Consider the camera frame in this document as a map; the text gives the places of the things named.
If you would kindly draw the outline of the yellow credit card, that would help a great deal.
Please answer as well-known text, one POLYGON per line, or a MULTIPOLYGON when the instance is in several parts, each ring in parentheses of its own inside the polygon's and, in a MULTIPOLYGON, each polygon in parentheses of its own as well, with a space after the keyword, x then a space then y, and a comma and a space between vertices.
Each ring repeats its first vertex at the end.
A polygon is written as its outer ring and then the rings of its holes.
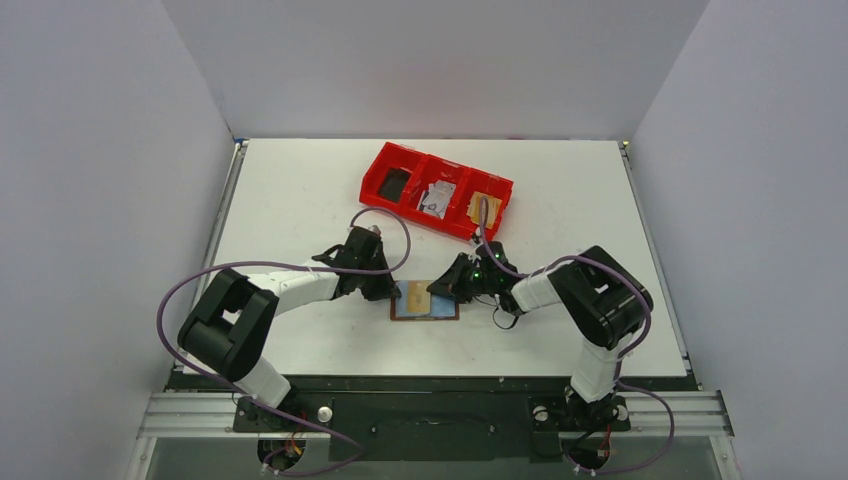
POLYGON ((431 311, 431 293, 428 291, 428 280, 414 280, 407 283, 405 295, 405 311, 409 315, 424 316, 431 311))

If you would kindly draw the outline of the brown leather card holder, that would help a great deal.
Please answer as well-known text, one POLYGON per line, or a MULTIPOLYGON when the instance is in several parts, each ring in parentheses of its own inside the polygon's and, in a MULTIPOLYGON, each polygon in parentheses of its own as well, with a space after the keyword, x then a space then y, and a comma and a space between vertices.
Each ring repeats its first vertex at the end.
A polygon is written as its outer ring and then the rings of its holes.
POLYGON ((392 321, 455 321, 459 305, 452 299, 431 293, 431 280, 401 280, 397 283, 400 296, 390 304, 392 321))

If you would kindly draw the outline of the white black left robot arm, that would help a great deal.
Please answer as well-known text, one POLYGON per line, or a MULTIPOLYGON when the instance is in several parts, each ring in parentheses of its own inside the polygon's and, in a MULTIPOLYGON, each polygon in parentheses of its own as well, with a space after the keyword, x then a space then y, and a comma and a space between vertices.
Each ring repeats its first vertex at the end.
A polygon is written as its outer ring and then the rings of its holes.
POLYGON ((262 351, 275 317, 314 302, 360 291, 367 301, 401 296, 388 272, 377 227, 354 226, 343 244, 295 270, 243 275, 218 272, 181 327, 177 343, 206 367, 260 401, 259 416, 272 429, 298 416, 294 387, 262 351))

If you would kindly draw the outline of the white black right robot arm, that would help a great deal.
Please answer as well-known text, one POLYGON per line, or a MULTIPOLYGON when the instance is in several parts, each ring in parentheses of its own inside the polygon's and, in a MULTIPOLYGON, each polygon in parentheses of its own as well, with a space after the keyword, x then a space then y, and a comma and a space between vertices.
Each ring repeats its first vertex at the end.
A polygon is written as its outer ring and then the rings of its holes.
POLYGON ((531 273, 512 265, 501 243, 479 243, 460 253, 428 291, 465 304, 490 296, 515 318, 563 306, 582 335, 566 418, 588 427, 604 412, 603 399, 616 390, 622 357, 647 336, 654 303, 649 291, 606 249, 593 245, 531 273))

